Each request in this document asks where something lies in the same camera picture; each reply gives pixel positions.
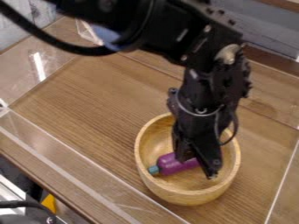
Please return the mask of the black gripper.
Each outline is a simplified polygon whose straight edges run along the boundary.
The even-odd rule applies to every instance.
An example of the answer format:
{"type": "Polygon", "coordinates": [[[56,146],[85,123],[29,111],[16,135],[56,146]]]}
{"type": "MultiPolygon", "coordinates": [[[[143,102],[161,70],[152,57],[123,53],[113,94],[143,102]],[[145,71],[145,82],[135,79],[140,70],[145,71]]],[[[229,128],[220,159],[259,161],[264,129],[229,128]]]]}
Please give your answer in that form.
{"type": "Polygon", "coordinates": [[[232,139],[221,140],[220,135],[231,123],[233,135],[239,131],[236,108],[252,88],[249,74],[243,49],[231,44],[212,57],[207,70],[185,67],[181,86],[169,92],[167,103],[177,127],[172,129],[175,159],[184,163],[195,156],[207,179],[219,176],[220,146],[232,139]]]}

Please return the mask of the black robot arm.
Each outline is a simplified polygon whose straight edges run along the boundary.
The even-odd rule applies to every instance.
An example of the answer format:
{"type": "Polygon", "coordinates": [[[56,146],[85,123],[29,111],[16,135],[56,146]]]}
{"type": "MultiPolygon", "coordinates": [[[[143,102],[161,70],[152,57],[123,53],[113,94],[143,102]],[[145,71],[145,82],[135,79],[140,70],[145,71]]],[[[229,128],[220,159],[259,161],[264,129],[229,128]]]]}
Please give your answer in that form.
{"type": "Polygon", "coordinates": [[[211,0],[47,0],[92,24],[112,52],[141,49],[184,68],[168,90],[175,158],[195,158],[208,179],[223,167],[220,139],[239,126],[239,101],[248,96],[251,67],[236,21],[211,0]]]}

